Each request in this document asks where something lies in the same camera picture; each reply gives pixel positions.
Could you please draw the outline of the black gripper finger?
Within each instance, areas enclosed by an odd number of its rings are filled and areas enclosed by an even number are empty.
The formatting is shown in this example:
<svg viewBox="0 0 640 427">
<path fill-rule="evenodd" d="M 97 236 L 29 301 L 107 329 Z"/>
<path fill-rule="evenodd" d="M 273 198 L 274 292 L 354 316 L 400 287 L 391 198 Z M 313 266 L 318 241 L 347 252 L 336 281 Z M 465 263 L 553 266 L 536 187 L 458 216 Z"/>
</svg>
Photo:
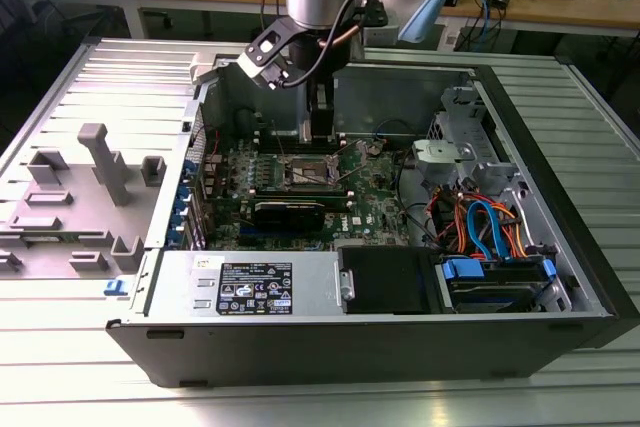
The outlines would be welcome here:
<svg viewBox="0 0 640 427">
<path fill-rule="evenodd" d="M 334 83 L 324 79 L 314 86 L 312 96 L 312 139 L 327 140 L 333 133 Z"/>
</svg>

